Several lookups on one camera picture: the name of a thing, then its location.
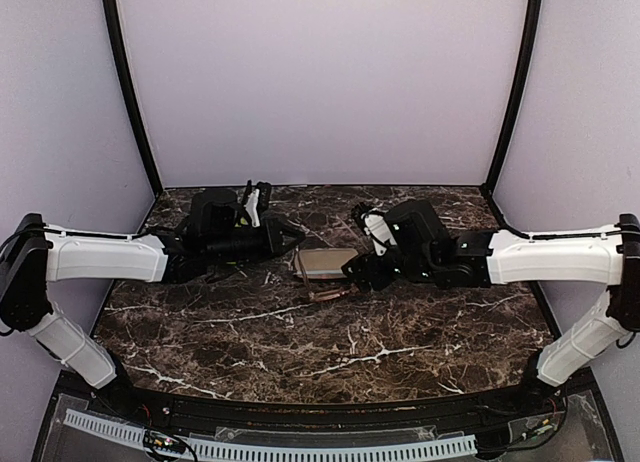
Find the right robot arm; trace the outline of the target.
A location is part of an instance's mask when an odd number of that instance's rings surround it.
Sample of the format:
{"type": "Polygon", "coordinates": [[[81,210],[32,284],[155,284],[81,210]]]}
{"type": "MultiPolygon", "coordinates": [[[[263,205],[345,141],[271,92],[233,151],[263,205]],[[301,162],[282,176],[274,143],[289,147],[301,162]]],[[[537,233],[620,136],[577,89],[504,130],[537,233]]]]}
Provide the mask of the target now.
{"type": "Polygon", "coordinates": [[[530,281],[603,285],[593,307],[555,342],[530,358],[510,406],[534,414],[578,369],[611,344],[639,330],[639,220],[582,231],[525,233],[514,228],[452,236],[427,200],[411,199],[387,211],[366,204],[352,216],[374,243],[346,262],[344,275],[362,292],[397,279],[440,289],[488,288],[530,281]]]}

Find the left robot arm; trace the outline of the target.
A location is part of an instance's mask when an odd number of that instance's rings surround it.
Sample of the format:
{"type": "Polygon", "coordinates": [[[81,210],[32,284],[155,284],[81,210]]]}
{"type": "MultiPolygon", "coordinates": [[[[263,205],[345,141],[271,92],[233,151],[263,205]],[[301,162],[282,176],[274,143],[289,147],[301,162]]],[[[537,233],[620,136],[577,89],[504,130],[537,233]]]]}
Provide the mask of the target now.
{"type": "Polygon", "coordinates": [[[120,418],[141,409],[117,359],[63,314],[47,295],[53,282],[71,279],[135,280],[180,284],[218,265],[259,263],[295,249],[299,229],[268,215],[271,186],[226,188],[196,194],[174,228],[152,226],[138,234],[82,232],[23,217],[1,245],[1,322],[25,332],[73,369],[120,418]]]}

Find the plaid sunglasses case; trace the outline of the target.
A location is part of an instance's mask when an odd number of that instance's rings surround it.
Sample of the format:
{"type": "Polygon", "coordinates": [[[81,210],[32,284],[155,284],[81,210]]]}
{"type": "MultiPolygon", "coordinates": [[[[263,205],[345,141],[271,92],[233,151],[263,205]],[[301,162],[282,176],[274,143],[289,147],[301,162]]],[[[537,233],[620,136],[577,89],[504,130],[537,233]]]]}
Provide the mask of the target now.
{"type": "Polygon", "coordinates": [[[353,248],[317,248],[297,250],[294,255],[295,274],[307,281],[342,280],[343,266],[358,256],[353,248]]]}

